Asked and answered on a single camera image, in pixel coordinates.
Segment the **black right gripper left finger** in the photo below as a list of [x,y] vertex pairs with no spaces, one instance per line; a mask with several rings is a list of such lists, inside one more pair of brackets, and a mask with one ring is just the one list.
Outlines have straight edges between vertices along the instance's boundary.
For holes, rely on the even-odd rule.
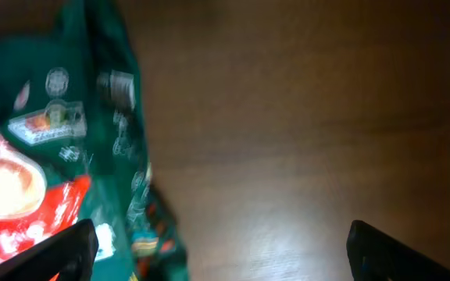
[[0,264],[0,281],[90,281],[98,238],[84,219]]

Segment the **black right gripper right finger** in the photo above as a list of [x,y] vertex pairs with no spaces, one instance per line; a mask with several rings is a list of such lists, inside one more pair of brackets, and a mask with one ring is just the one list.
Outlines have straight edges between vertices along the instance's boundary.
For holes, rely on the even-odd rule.
[[346,250],[354,281],[450,281],[450,269],[362,220],[352,222]]

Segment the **green Nescafe coffee bag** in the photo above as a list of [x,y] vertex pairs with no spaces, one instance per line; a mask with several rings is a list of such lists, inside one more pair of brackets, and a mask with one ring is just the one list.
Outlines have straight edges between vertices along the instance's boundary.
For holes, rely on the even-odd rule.
[[115,2],[70,1],[51,32],[0,38],[0,264],[90,219],[91,280],[188,279],[142,113]]

